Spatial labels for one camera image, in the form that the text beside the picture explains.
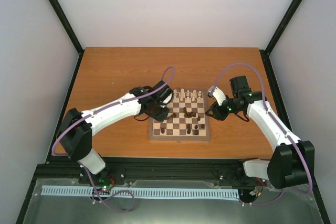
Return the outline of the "wooden chess board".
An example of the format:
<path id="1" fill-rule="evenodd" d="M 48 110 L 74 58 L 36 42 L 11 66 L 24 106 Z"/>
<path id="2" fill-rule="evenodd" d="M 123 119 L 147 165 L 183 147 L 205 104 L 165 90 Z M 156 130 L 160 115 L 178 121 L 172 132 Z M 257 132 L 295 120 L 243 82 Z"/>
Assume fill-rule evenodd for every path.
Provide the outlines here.
<path id="1" fill-rule="evenodd" d="M 211 131 L 205 111 L 207 91 L 204 89 L 173 90 L 173 100 L 166 106 L 170 111 L 163 122 L 149 121 L 152 141 L 209 142 Z"/>

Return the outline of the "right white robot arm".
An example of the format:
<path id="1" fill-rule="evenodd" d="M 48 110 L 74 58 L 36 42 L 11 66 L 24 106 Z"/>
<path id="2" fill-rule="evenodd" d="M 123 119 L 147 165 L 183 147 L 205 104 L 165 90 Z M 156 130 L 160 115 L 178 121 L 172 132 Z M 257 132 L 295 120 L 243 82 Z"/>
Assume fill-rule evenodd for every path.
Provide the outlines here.
<path id="1" fill-rule="evenodd" d="M 230 79 L 232 97 L 211 86 L 208 96 L 215 99 L 205 114 L 218 121 L 224 121 L 230 114 L 242 112 L 244 121 L 253 120 L 272 148 L 269 160 L 249 159 L 243 162 L 246 177 L 269 181 L 275 188 L 283 189 L 303 184 L 308 185 L 306 193 L 313 188 L 314 146 L 302 141 L 281 121 L 261 91 L 252 91 L 246 76 Z"/>

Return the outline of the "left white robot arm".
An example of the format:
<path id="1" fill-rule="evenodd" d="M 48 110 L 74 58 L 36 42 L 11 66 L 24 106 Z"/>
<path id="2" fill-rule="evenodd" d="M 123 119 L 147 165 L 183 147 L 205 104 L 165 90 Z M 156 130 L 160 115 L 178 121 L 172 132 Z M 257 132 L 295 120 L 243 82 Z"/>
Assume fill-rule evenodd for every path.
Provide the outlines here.
<path id="1" fill-rule="evenodd" d="M 63 147 L 70 160 L 85 167 L 97 183 L 104 183 L 108 180 L 109 170 L 92 147 L 92 138 L 101 130 L 131 116 L 145 114 L 163 122 L 172 99 L 173 90 L 161 80 L 154 87 L 133 88 L 121 98 L 98 108 L 82 112 L 73 108 L 66 113 L 55 144 Z"/>

